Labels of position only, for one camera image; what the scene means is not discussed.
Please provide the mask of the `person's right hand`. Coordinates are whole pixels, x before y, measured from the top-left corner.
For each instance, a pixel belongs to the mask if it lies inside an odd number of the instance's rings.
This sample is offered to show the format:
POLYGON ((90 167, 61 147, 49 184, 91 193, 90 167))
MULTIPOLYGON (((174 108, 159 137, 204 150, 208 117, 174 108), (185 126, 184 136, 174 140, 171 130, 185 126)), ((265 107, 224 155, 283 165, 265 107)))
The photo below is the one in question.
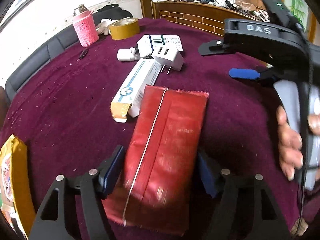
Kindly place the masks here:
POLYGON ((292 181, 295 171, 300 170, 303 166, 302 137, 287 123, 287 115, 282 106, 277 108, 276 117, 278 122, 279 164, 286 178, 292 181))

